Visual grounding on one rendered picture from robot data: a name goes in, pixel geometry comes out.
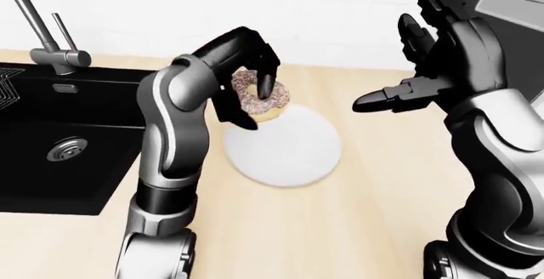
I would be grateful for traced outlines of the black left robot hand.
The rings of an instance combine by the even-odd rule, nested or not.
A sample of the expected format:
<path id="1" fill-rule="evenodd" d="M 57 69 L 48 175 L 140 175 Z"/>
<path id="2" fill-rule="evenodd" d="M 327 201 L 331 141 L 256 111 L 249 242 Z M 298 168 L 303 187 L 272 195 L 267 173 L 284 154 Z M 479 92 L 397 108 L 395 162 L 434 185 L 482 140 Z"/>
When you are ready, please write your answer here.
<path id="1" fill-rule="evenodd" d="M 259 99 L 270 97 L 281 64 L 271 46 L 257 31 L 241 26 L 206 43 L 193 55 L 207 64 L 218 79 L 220 90 L 212 97 L 218 120 L 231 122 L 245 130 L 257 130 L 257 123 L 241 109 L 231 80 L 242 66 L 256 71 Z"/>

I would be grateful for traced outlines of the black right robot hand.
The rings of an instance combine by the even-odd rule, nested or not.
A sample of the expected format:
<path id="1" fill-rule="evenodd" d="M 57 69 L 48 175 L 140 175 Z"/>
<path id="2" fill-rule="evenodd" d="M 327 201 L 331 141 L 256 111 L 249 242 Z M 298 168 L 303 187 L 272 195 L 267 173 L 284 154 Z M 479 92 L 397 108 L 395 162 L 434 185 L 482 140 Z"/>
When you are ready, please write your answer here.
<path id="1" fill-rule="evenodd" d="M 406 112 L 431 103 L 449 112 L 470 97 L 507 86 L 502 46 L 484 20 L 467 12 L 466 0 L 417 0 L 417 4 L 437 37 L 411 15 L 399 17 L 402 51 L 415 64 L 415 76 L 359 97 L 352 104 L 354 112 Z"/>

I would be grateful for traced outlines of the sprinkled glazed donut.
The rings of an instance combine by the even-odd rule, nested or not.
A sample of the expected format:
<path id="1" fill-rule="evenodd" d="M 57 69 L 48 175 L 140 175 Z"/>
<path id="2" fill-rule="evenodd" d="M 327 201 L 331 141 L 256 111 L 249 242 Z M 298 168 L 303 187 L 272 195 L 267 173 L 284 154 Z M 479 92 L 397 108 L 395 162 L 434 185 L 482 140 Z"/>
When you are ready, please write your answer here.
<path id="1" fill-rule="evenodd" d="M 255 122 L 267 122 L 277 118 L 287 108 L 290 94 L 284 84 L 275 82 L 271 95 L 261 100 L 258 97 L 256 71 L 237 71 L 231 84 L 241 102 L 241 109 Z"/>

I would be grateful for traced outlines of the black countertop appliance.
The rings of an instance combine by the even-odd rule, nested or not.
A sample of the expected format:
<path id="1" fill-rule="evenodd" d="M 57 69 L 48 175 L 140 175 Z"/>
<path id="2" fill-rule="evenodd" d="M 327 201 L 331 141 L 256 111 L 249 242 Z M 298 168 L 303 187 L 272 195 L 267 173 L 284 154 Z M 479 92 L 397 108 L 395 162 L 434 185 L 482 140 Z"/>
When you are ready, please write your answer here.
<path id="1" fill-rule="evenodd" d="M 466 7 L 499 39 L 508 87 L 535 106 L 544 102 L 544 0 L 467 0 Z"/>

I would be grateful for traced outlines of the round white plate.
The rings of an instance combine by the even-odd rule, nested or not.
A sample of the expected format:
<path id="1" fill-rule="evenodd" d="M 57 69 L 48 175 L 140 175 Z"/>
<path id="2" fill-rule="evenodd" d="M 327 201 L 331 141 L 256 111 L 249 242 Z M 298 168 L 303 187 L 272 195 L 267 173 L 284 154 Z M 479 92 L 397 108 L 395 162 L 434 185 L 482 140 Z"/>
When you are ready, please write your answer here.
<path id="1" fill-rule="evenodd" d="M 336 128 L 315 110 L 289 105 L 258 130 L 224 128 L 224 153 L 248 179 L 276 187 L 299 187 L 330 174 L 340 161 Z"/>

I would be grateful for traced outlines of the grey metal faucet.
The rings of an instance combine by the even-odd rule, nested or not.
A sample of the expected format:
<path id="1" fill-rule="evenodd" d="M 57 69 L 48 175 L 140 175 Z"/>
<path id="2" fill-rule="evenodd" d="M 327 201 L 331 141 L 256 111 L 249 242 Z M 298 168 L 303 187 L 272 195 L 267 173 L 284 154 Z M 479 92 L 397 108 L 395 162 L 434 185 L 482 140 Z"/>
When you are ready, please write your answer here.
<path id="1" fill-rule="evenodd" d="M 14 1 L 42 44 L 42 48 L 34 48 L 30 51 L 32 61 L 39 65 L 51 65 L 59 76 L 72 74 L 78 67 L 91 66 L 92 57 L 87 51 L 77 48 L 58 13 L 52 13 L 52 16 L 70 46 L 68 50 L 61 49 L 55 42 L 31 0 Z"/>

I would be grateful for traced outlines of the silver sink drain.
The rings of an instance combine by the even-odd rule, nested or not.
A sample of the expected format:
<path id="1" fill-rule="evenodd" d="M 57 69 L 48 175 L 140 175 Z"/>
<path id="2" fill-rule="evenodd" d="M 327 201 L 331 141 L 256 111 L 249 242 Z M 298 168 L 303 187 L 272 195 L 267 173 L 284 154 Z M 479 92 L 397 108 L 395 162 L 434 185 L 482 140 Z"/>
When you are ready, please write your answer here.
<path id="1" fill-rule="evenodd" d="M 46 158 L 50 162 L 61 162 L 70 160 L 85 151 L 88 141 L 84 138 L 65 138 L 55 143 L 53 148 L 48 151 Z"/>

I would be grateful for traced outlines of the black kitchen sink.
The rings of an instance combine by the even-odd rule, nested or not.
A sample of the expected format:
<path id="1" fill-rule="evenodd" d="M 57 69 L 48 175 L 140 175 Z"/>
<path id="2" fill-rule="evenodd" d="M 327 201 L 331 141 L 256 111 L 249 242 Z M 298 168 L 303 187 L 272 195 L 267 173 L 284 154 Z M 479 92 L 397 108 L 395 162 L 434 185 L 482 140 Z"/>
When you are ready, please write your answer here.
<path id="1" fill-rule="evenodd" d="M 51 66 L 0 62 L 19 95 L 0 110 L 0 212 L 96 215 L 140 153 L 136 102 L 147 70 L 89 67 L 62 77 Z M 65 138 L 84 138 L 78 156 L 50 162 Z"/>

